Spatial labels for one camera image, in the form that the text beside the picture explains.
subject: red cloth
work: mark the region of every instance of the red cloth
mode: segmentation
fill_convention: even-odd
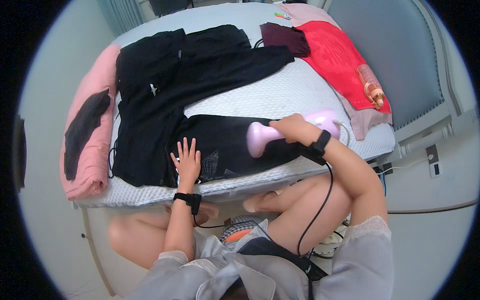
[[[357,75],[358,66],[367,62],[355,49],[347,34],[325,21],[310,21],[297,29],[305,33],[310,46],[310,54],[303,59],[355,109],[373,108]],[[386,98],[378,111],[392,113]]]

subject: handheld garment steamer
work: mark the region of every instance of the handheld garment steamer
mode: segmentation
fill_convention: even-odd
[[[340,122],[336,120],[336,112],[326,108],[315,113],[303,116],[303,118],[322,130],[330,132],[337,140],[340,138]],[[265,146],[273,140],[284,139],[285,136],[276,129],[264,126],[259,122],[250,124],[247,130],[247,148],[250,155],[259,158],[265,151]]]

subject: woman's left hand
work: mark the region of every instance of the woman's left hand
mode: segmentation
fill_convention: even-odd
[[[173,153],[170,153],[170,157],[177,168],[177,172],[182,183],[191,184],[192,186],[197,181],[198,176],[200,175],[201,160],[200,160],[200,151],[195,151],[196,139],[192,138],[192,145],[190,150],[188,149],[188,140],[186,137],[183,138],[183,148],[181,142],[177,142],[179,159]]]

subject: quilted mattress cover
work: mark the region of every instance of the quilted mattress cover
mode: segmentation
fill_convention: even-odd
[[[291,26],[290,21],[275,17],[281,10],[274,4],[225,3],[214,6],[187,9],[145,23],[114,40],[113,44],[126,46],[145,36],[160,31],[183,28],[185,33],[196,32],[223,24],[233,24],[243,29],[252,46],[261,36],[259,25],[266,22]],[[118,114],[117,94],[113,116]],[[321,108],[332,108],[338,120],[350,131],[349,147],[368,160],[391,152],[395,146],[393,130],[389,124],[372,127],[363,141],[356,141],[350,121],[342,104],[328,83],[302,59],[295,58],[279,72],[253,84],[240,87],[197,102],[185,109],[185,115],[213,114],[222,116],[259,117],[279,119],[293,113],[308,113]],[[111,147],[117,139],[120,116],[113,123]],[[341,129],[340,141],[347,143],[347,133]],[[298,179],[325,172],[320,166],[304,157],[258,174],[233,179],[215,180],[195,186],[195,193],[207,201],[221,202],[244,198],[254,192],[276,189]],[[134,187],[122,179],[109,179],[108,186],[99,195],[77,200],[80,206],[140,206],[161,201],[171,201],[175,189],[143,186]]]

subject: black wristband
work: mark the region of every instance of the black wristband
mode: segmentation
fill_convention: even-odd
[[[312,143],[310,147],[303,148],[301,155],[319,165],[325,165],[326,161],[322,157],[325,154],[324,148],[331,136],[332,135],[327,130],[323,130],[316,142]]]
[[[192,208],[192,215],[196,216],[198,214],[198,209],[200,208],[200,202],[202,201],[202,196],[199,194],[184,194],[178,192],[173,196],[173,201],[175,199],[183,200],[187,203],[188,206]]]

